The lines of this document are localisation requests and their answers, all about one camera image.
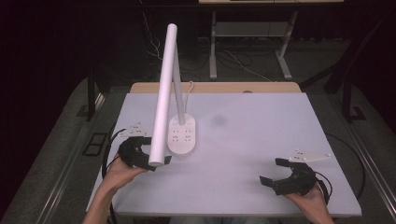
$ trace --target hand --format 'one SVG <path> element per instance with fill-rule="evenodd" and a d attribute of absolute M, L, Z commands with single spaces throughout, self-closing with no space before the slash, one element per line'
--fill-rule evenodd
<path fill-rule="evenodd" d="M 284 196 L 294 202 L 311 222 L 315 224 L 334 223 L 318 183 L 305 196 L 296 193 Z"/>
<path fill-rule="evenodd" d="M 127 183 L 131 182 L 135 176 L 147 172 L 147 170 L 135 167 L 131 168 L 126 165 L 121 158 L 116 155 L 113 163 L 105 175 L 101 184 L 101 188 L 117 192 L 118 189 L 124 187 Z"/>

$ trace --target lamp base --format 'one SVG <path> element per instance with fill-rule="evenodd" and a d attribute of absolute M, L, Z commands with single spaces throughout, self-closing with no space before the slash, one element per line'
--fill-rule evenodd
<path fill-rule="evenodd" d="M 187 157 L 194 150 L 195 146 L 195 118 L 189 114 L 184 114 L 186 123 L 178 123 L 178 115 L 175 115 L 169 121 L 168 147 L 175 155 Z"/>

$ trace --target white table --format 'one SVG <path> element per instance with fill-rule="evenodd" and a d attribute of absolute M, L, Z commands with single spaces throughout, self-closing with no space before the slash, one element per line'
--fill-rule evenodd
<path fill-rule="evenodd" d="M 115 130 L 140 122 L 151 136 L 156 100 L 156 93 L 128 94 Z M 115 195 L 116 212 L 167 217 L 301 216 L 293 203 L 262 186 L 259 176 L 274 180 L 289 177 L 290 168 L 276 166 L 275 158 L 288 158 L 296 148 L 332 154 L 304 93 L 196 91 L 189 96 L 187 112 L 195 117 L 197 125 L 197 144 L 192 155 L 184 159 L 173 157 L 169 165 L 137 176 Z M 175 114 L 176 106 L 171 104 L 169 116 Z M 114 157 L 124 140 L 116 138 L 109 158 Z M 143 149 L 149 153 L 149 147 Z M 308 165 L 332 182 L 333 195 L 328 206 L 333 216 L 361 215 L 361 208 L 334 156 Z M 93 192 L 101 181 L 99 172 Z"/>

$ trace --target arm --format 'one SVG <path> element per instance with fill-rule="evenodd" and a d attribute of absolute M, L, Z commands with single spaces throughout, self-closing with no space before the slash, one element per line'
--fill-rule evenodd
<path fill-rule="evenodd" d="M 135 176 L 146 171 L 142 168 L 131 168 L 121 159 L 115 159 L 97 189 L 83 223 L 106 223 L 108 208 L 117 190 L 131 182 Z"/>
<path fill-rule="evenodd" d="M 314 224 L 333 224 L 332 217 L 329 214 L 323 194 L 318 184 L 316 184 L 311 192 L 305 196 L 298 194 L 287 194 L 286 198 L 294 202 L 305 217 Z"/>

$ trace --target white desk lamp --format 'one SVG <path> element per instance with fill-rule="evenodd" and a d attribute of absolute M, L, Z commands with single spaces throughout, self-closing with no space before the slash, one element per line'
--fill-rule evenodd
<path fill-rule="evenodd" d="M 185 114 L 182 101 L 176 40 L 177 27 L 174 24 L 169 24 L 163 52 L 163 67 L 151 139 L 151 151 L 148 159 L 148 164 L 155 167 L 164 165 L 166 142 L 169 150 L 176 156 L 190 155 L 195 146 L 195 119 L 191 115 Z M 177 115 L 170 119 L 167 131 L 172 75 Z"/>

